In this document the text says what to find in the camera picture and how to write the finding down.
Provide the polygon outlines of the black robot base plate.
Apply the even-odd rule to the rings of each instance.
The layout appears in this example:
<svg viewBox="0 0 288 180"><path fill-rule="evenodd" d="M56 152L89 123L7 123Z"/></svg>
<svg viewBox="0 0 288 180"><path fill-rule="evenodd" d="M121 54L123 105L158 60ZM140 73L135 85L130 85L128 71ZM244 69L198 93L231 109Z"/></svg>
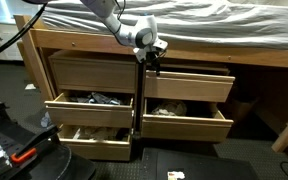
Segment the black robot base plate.
<svg viewBox="0 0 288 180"><path fill-rule="evenodd" d="M6 109L0 103L0 180L92 180L95 164L61 143L57 126L32 133Z"/></svg>

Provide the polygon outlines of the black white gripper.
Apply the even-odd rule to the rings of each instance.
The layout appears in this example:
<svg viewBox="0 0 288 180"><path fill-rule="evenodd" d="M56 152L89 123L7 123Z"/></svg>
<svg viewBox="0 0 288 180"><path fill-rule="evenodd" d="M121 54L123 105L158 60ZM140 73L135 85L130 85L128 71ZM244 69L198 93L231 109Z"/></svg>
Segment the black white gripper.
<svg viewBox="0 0 288 180"><path fill-rule="evenodd" d="M148 60L149 54L160 54L167 50L168 42L157 39L153 44L150 44L144 48L134 48L133 53L135 54L137 60L139 63L142 63L143 61ZM157 56L154 59L154 68L156 72L156 76L160 75L160 61L159 57Z"/></svg>

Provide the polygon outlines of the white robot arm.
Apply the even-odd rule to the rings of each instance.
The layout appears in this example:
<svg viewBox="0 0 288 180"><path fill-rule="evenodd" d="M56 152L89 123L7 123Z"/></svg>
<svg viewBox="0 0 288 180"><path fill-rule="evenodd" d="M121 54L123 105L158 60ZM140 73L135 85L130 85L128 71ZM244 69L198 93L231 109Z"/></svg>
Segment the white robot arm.
<svg viewBox="0 0 288 180"><path fill-rule="evenodd" d="M150 62L156 75L160 75L160 57L167 51L168 42L159 38L153 14L141 15L134 25L127 25L120 20L121 13L114 14L117 0L80 1L97 16L120 45L133 48L139 63Z"/></svg>

